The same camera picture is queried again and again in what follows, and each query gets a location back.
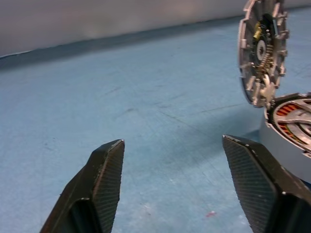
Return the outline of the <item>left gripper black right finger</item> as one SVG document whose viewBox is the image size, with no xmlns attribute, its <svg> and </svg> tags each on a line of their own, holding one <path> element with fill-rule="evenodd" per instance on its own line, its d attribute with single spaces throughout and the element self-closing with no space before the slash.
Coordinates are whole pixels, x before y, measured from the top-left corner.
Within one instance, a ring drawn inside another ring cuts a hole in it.
<svg viewBox="0 0 311 233">
<path fill-rule="evenodd" d="M 311 233 L 311 189 L 252 140 L 223 135 L 234 187 L 253 233 Z"/>
</svg>

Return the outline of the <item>blue plastic table cover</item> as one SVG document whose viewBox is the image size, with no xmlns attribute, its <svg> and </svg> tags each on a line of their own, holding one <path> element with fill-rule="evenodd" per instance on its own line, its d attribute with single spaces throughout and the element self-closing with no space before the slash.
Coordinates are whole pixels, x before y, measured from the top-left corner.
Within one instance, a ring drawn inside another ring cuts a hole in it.
<svg viewBox="0 0 311 233">
<path fill-rule="evenodd" d="M 252 233 L 222 147 L 256 141 L 239 17 L 0 59 L 0 233 L 39 233 L 100 145 L 125 141 L 112 233 Z"/>
</svg>

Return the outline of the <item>silver round motor cover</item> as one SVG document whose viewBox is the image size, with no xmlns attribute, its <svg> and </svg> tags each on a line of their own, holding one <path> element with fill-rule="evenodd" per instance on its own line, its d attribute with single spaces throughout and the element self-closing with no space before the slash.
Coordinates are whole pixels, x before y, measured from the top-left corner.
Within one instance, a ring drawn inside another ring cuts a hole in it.
<svg viewBox="0 0 311 233">
<path fill-rule="evenodd" d="M 239 24 L 238 62 L 248 102 L 269 109 L 286 73 L 288 13 L 284 0 L 248 0 Z"/>
</svg>

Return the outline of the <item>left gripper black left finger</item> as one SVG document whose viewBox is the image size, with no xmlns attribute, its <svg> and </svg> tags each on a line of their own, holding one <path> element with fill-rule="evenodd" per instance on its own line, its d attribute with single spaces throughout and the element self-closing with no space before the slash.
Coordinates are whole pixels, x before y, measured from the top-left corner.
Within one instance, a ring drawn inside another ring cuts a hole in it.
<svg viewBox="0 0 311 233">
<path fill-rule="evenodd" d="M 111 233 L 124 149 L 122 139 L 95 149 L 65 186 L 39 233 Z"/>
</svg>

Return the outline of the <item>black rotor ring silver spokes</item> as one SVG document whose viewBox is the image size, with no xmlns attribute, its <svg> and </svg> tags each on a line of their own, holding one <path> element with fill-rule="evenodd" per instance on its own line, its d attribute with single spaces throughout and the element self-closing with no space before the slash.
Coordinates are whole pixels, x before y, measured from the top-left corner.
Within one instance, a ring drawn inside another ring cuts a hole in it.
<svg viewBox="0 0 311 233">
<path fill-rule="evenodd" d="M 311 96 L 275 100 L 268 111 L 273 128 L 285 139 L 311 154 Z"/>
</svg>

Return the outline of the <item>motor stator with copper windings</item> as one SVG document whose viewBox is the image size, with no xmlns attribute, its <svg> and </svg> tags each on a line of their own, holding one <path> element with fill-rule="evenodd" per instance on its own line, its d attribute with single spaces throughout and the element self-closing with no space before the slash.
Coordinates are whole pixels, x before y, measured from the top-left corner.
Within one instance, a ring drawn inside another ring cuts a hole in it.
<svg viewBox="0 0 311 233">
<path fill-rule="evenodd" d="M 259 139 L 284 168 L 311 185 L 311 154 L 304 152 L 301 148 L 295 146 L 281 136 L 280 133 L 273 128 L 268 119 L 268 111 L 275 103 L 275 100 L 284 100 L 286 97 L 293 98 L 298 95 L 311 96 L 311 92 L 306 94 L 293 93 L 275 98 L 268 107 L 264 108 L 259 130 Z"/>
</svg>

